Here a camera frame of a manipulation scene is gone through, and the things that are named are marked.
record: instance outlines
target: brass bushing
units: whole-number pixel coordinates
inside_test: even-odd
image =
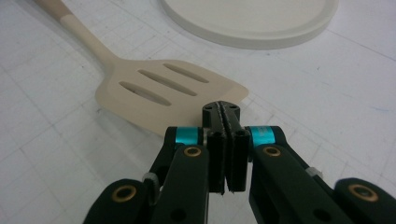
[[[137,193],[136,187],[124,185],[114,190],[111,199],[116,203],[125,203],[131,200]]]
[[[366,202],[374,203],[379,199],[375,191],[361,184],[349,185],[348,189],[355,197],[360,198]]]

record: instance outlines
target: spatula slot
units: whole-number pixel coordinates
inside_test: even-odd
[[[189,70],[186,70],[186,69],[184,69],[184,68],[178,67],[178,66],[176,66],[176,65],[174,65],[174,64],[164,63],[163,66],[165,66],[165,67],[167,67],[168,69],[170,69],[170,70],[172,70],[172,71],[174,71],[174,72],[176,72],[176,73],[179,73],[179,74],[181,74],[181,75],[183,75],[183,76],[185,76],[185,77],[192,78],[192,79],[194,79],[194,80],[196,80],[196,81],[199,81],[199,82],[202,82],[202,83],[208,83],[208,82],[209,82],[209,81],[206,80],[205,78],[200,77],[199,75],[194,74],[193,72],[191,72],[191,71],[189,71]]]
[[[159,105],[166,105],[166,106],[171,105],[171,103],[168,100],[161,97],[160,95],[155,94],[152,91],[148,91],[146,89],[138,87],[132,83],[122,81],[122,82],[120,82],[120,85],[123,88],[125,88],[126,90],[130,91],[131,93],[136,94],[144,99],[150,100],[153,103],[156,103]]]
[[[156,82],[158,82],[160,84],[163,84],[164,86],[169,87],[169,88],[171,88],[171,89],[173,89],[175,91],[180,91],[180,92],[182,92],[184,94],[187,94],[187,95],[190,95],[190,96],[196,96],[197,95],[196,92],[191,91],[191,90],[181,86],[180,84],[177,84],[176,82],[174,82],[172,80],[169,80],[169,79],[167,79],[165,77],[161,77],[161,76],[156,75],[156,74],[154,74],[152,72],[149,72],[149,71],[146,71],[146,70],[143,70],[143,69],[140,69],[137,72],[139,72],[143,76],[148,77],[148,78],[150,78],[150,79],[152,79],[152,80],[154,80],[154,81],[156,81]]]

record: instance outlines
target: white plate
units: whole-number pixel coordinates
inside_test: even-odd
[[[304,43],[329,24],[338,0],[161,0],[183,29],[242,49]]]

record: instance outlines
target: beige spatula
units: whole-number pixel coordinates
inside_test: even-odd
[[[79,38],[104,65],[95,97],[104,108],[164,136],[168,126],[200,126],[202,106],[217,100],[239,103],[240,84],[203,67],[175,60],[132,61],[106,48],[60,0],[35,0]]]

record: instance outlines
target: white table surface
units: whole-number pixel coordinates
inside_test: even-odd
[[[128,59],[197,63],[250,89],[241,123],[278,125],[333,186],[396,196],[396,1],[341,0],[302,45],[233,49],[183,31],[156,0],[67,0]],[[102,109],[100,64],[30,0],[0,1],[0,223],[81,223],[105,186],[140,179],[163,140]],[[211,195],[209,223],[255,223],[247,193]]]

